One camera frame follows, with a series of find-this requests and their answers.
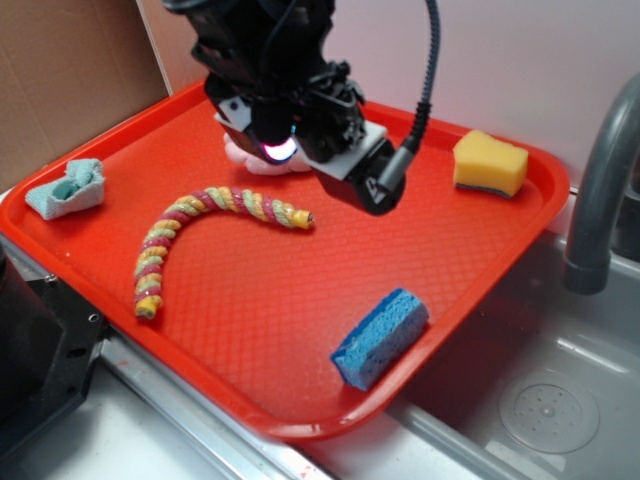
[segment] stainless steel sink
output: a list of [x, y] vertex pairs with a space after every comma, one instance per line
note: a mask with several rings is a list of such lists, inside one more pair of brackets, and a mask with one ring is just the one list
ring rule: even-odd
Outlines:
[[563, 247], [545, 233], [403, 397], [525, 477], [637, 478], [640, 267], [614, 258], [606, 290], [579, 296]]

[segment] striped rope toy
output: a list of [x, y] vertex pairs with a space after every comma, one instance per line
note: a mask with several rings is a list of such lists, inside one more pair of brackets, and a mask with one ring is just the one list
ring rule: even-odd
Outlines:
[[179, 198], [156, 220], [140, 249], [134, 274], [138, 319], [151, 320], [162, 308], [162, 264], [178, 230], [201, 213], [218, 210], [249, 213], [263, 222], [286, 228], [309, 229], [314, 225], [310, 212], [251, 190], [210, 187]]

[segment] folded cloth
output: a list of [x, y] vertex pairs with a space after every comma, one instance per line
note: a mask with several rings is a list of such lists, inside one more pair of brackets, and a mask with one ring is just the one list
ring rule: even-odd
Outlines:
[[63, 178], [32, 188], [25, 200], [45, 220], [99, 205], [104, 201], [102, 162], [70, 160]]

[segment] black cable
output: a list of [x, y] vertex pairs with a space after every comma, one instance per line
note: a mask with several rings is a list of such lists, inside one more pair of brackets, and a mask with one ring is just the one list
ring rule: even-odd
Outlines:
[[411, 132], [402, 141], [402, 145], [400, 145], [389, 159], [386, 167], [378, 177], [378, 187], [386, 192], [393, 192], [401, 185], [405, 171], [415, 158], [418, 150], [420, 150], [420, 145], [422, 144], [422, 139], [429, 123], [431, 91], [433, 90], [433, 81], [436, 76], [436, 65], [440, 52], [440, 15], [435, 0], [426, 0], [426, 2], [431, 24], [431, 48], [429, 49], [429, 60], [427, 73], [424, 78], [422, 98], [418, 102]]
[[418, 153], [420, 144], [427, 130], [429, 114], [431, 113], [431, 92], [436, 76], [436, 65], [438, 64], [438, 54], [440, 53], [440, 14], [435, 0], [426, 0], [429, 11], [429, 22], [431, 25], [431, 48], [429, 49], [429, 60], [427, 72], [425, 74], [422, 89], [422, 98], [418, 102], [416, 115], [411, 129], [411, 133], [402, 145], [413, 154]]
[[278, 36], [278, 33], [280, 33], [280, 30], [282, 30], [282, 27], [284, 26], [284, 24], [287, 22], [287, 20], [293, 13], [293, 10], [295, 9], [297, 4], [298, 4], [298, 0], [291, 0], [289, 2], [287, 9], [284, 11], [284, 13], [280, 17], [276, 25], [273, 27], [273, 29], [269, 33], [269, 36], [267, 37], [267, 40], [264, 43], [264, 47], [262, 47], [262, 52], [260, 53], [260, 61], [258, 64], [259, 72], [260, 72], [258, 78], [259, 78], [259, 84], [261, 89], [265, 87], [264, 80], [266, 78], [267, 70], [269, 68], [269, 50], [271, 50], [271, 45], [273, 44], [273, 41], [275, 40], [275, 38]]

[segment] red tray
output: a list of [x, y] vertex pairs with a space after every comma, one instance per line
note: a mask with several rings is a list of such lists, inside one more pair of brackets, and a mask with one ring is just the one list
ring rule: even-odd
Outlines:
[[[0, 230], [100, 308], [109, 321], [205, 396], [264, 434], [334, 435], [380, 411], [457, 328], [564, 205], [567, 175], [525, 146], [530, 163], [513, 199], [452, 187], [455, 142], [468, 130], [431, 121], [404, 199], [374, 218], [328, 197], [313, 174], [251, 175], [229, 162], [201, 84], [105, 133], [13, 189]], [[412, 115], [370, 105], [397, 143]], [[44, 221], [26, 192], [64, 176], [74, 158], [104, 164], [103, 205]], [[133, 270], [155, 218], [209, 186], [250, 188], [311, 210], [314, 231], [245, 215], [205, 214], [181, 232], [164, 268], [165, 307], [133, 315]], [[331, 352], [396, 287], [431, 319], [369, 392], [346, 387]]]

